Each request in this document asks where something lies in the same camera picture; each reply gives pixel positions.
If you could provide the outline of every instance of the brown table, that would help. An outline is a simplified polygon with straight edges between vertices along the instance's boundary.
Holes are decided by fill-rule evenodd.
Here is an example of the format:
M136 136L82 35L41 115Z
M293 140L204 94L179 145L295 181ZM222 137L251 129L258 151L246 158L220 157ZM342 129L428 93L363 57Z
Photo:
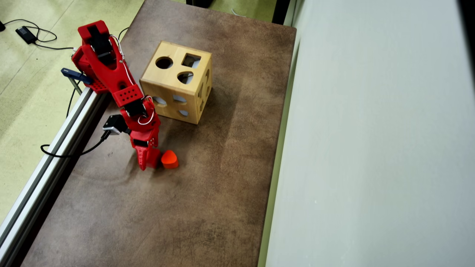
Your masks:
M180 167L141 171L128 135L110 136L79 159L23 265L256 266L295 32L145 1L122 42L135 80L160 40L213 54L199 125L160 117Z

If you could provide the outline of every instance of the floor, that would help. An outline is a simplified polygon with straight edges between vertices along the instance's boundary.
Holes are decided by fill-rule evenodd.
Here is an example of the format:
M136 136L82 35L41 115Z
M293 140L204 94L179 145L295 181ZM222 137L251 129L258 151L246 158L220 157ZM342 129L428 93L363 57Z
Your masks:
M271 21L276 0L214 0L210 9ZM143 0L2 0L0 20L27 19L57 34L52 47L77 47L77 27L104 20L112 34L128 27ZM27 45L15 21L0 32L0 221L3 221L49 143L61 127L73 87L60 74L75 69L72 50ZM40 39L51 35L42 32Z

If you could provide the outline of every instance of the wooden cube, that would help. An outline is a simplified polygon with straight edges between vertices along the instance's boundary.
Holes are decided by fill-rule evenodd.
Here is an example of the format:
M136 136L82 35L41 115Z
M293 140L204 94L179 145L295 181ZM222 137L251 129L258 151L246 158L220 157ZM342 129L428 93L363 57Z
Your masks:
M162 41L140 85L157 114L198 124L212 86L211 53Z

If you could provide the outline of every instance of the charger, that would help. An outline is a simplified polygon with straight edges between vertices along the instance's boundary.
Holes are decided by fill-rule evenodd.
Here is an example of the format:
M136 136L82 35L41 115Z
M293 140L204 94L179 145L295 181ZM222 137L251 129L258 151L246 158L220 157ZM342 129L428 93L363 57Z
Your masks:
M27 44L31 44L31 43L35 42L36 40L38 40L38 38L36 38L36 36L34 34L32 34L31 31L25 26L16 29L15 32L17 32L18 35L20 35L20 37Z

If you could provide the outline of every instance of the power cord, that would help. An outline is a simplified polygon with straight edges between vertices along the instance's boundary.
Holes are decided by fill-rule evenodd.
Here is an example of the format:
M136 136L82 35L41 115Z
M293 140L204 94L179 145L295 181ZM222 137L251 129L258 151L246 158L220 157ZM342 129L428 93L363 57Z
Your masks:
M49 144L44 144L42 145L40 148L41 148L41 151L43 151L44 154L46 155L50 155L50 156L53 156L55 158L75 158L75 157L80 157L82 155L85 155L89 152L91 152L92 150L94 150L96 147L98 147L100 144L102 144L102 142L104 142L105 139L107 139L109 137L109 135L111 134L111 131L105 131L104 134L101 136L101 140L95 144L93 147L91 147L90 149L82 152L82 153L79 153L79 154L72 154L72 155L56 155L56 154L53 154L53 153L50 153L48 151L46 151L44 149L45 146L49 146Z
M31 22L31 21L26 20L26 19L14 19L14 20L10 20L9 22L4 23L4 25L7 25L7 24L9 24L9 23L11 23L11 22L14 22L14 21L20 21L20 20L35 25L35 27L32 27L32 26L25 26L25 27L31 28L31 29L37 29L37 30L38 30L38 32L36 32L36 39L37 39L39 42L41 42L41 43L47 43L47 42L52 42L52 41L58 39L58 36L57 36L55 33L51 32L51 31L49 31L49 30L47 30L47 29L42 29L42 28L40 28L36 23ZM54 37L53 39L51 39L51 40L46 40L46 41L40 40L40 39L38 38L38 35L39 35L39 32L40 32L40 31L45 31L45 32L51 33L51 34L54 35L55 37ZM39 45L39 44L37 44L36 42L33 42L33 44L36 45L36 46L42 47L42 48L49 48L49 49L53 49L53 50L74 49L74 48L72 48L72 47L71 47L71 48L52 48L52 47L46 47L46 46Z
M76 91L76 90L73 88L73 93L71 94L71 98L69 99L69 105L67 105L66 118L69 116L69 109L71 108L71 103L73 102L73 97L74 97L74 92L75 92L75 91Z
M129 27L127 27L127 28L125 28L125 29L121 30L121 32L119 33L119 38L118 38L118 41L120 41L120 36L122 35L122 33L123 33L125 30L127 30L128 28L129 28Z

